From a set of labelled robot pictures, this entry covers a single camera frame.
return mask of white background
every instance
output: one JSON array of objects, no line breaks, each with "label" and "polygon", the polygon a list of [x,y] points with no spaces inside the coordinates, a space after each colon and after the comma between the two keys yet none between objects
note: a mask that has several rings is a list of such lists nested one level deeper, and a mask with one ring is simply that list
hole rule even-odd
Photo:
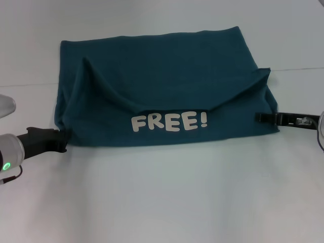
[{"label": "white background", "polygon": [[[62,40],[234,26],[258,66],[273,70],[269,87],[280,111],[320,114],[323,23],[317,0],[1,0],[0,93],[17,110],[0,120],[0,134],[55,127]],[[315,131],[68,147],[23,167],[21,178],[0,187],[1,242],[324,241],[324,154]]]}]

